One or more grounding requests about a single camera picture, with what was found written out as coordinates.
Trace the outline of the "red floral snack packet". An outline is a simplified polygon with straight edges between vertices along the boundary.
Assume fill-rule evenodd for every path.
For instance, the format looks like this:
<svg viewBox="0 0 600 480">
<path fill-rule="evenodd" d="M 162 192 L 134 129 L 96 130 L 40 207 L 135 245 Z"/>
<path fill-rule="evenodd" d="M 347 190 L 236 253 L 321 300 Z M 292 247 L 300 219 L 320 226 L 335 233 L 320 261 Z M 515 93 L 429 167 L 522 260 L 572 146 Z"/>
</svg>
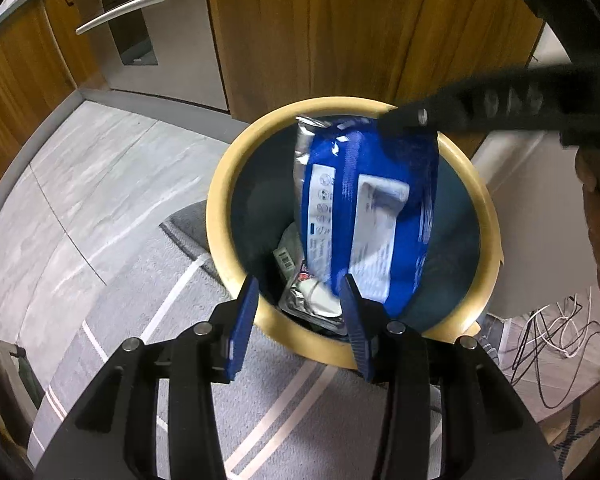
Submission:
<svg viewBox="0 0 600 480">
<path fill-rule="evenodd" d="M 307 290 L 312 290 L 316 286 L 323 288 L 326 287 L 325 283 L 321 282 L 309 271 L 308 265 L 306 264 L 306 259 L 301 260 L 300 266 L 298 267 L 298 273 L 296 278 L 294 279 L 294 282 L 299 287 L 304 287 Z"/>
</svg>

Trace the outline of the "blue wet wipes pack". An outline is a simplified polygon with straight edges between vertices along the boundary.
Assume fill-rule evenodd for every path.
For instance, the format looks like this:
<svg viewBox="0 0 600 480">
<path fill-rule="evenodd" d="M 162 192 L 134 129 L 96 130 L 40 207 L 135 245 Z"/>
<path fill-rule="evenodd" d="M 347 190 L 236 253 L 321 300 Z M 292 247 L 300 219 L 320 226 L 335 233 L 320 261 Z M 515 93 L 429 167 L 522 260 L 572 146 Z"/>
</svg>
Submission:
<svg viewBox="0 0 600 480">
<path fill-rule="evenodd" d="M 438 139 L 384 136 L 373 118 L 299 116 L 298 223 L 309 271 L 339 295 L 351 274 L 363 298 L 399 316 L 419 288 L 434 220 Z"/>
</svg>

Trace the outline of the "wooden kitchen cabinets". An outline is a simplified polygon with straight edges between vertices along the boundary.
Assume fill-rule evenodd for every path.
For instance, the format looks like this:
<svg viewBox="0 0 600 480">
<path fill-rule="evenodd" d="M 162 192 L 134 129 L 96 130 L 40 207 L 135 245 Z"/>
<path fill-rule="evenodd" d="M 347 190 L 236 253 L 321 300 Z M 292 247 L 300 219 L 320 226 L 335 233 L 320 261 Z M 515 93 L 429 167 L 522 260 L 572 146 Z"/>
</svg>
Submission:
<svg viewBox="0 0 600 480">
<path fill-rule="evenodd" d="M 0 180 L 77 88 L 111 89 L 74 0 L 4 0 Z M 208 0 L 228 114 L 251 122 L 317 96 L 399 103 L 529 61 L 542 27 L 522 0 Z"/>
</svg>

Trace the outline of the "yellow rimmed teal trash bin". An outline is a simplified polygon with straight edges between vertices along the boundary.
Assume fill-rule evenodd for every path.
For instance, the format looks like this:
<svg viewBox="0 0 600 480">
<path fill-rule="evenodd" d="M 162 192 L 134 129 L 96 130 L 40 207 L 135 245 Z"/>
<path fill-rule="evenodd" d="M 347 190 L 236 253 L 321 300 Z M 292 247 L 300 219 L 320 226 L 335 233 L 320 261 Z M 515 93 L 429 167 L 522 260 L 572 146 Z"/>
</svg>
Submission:
<svg viewBox="0 0 600 480">
<path fill-rule="evenodd" d="M 503 261 L 486 185 L 447 137 L 391 141 L 385 103 L 328 96 L 273 110 L 230 144 L 209 188 L 212 260 L 237 295 L 258 279 L 254 322 L 306 359 L 355 368 L 347 338 L 324 336 L 279 310 L 283 285 L 263 262 L 294 224 L 312 278 L 339 297 L 351 274 L 389 318 L 427 338 L 477 333 Z"/>
</svg>

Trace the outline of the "stainless steel oven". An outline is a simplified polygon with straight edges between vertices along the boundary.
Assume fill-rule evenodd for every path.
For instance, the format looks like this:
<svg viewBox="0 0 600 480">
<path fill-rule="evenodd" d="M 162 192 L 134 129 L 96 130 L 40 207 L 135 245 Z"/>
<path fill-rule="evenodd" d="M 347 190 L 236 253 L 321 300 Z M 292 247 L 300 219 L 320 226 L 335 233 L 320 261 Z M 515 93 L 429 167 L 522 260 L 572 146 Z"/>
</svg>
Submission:
<svg viewBox="0 0 600 480">
<path fill-rule="evenodd" d="M 74 0 L 111 89 L 226 112 L 208 0 Z"/>
</svg>

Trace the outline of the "grey striped floor rug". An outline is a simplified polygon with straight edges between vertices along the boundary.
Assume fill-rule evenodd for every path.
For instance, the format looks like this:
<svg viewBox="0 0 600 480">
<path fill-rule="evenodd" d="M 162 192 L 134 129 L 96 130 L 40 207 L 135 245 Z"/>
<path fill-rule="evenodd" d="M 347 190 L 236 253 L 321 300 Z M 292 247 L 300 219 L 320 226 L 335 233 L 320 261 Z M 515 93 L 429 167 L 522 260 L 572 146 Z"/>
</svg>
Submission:
<svg viewBox="0 0 600 480">
<path fill-rule="evenodd" d="M 215 276 L 204 205 L 163 223 L 194 252 L 181 307 L 112 352 L 46 446 L 39 479 L 367 479 L 387 393 L 288 353 L 252 326 L 225 376 L 230 299 Z"/>
</svg>

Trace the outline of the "metal rack frame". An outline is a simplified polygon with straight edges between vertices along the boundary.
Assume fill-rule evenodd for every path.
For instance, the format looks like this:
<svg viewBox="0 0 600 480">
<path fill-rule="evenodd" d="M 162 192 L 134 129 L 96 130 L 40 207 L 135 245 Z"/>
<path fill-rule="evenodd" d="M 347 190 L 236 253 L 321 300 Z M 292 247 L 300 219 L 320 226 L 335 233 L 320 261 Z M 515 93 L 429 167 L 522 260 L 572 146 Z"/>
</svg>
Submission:
<svg viewBox="0 0 600 480">
<path fill-rule="evenodd" d="M 26 350 L 0 339 L 0 434 L 21 453 L 28 446 L 43 396 Z"/>
</svg>

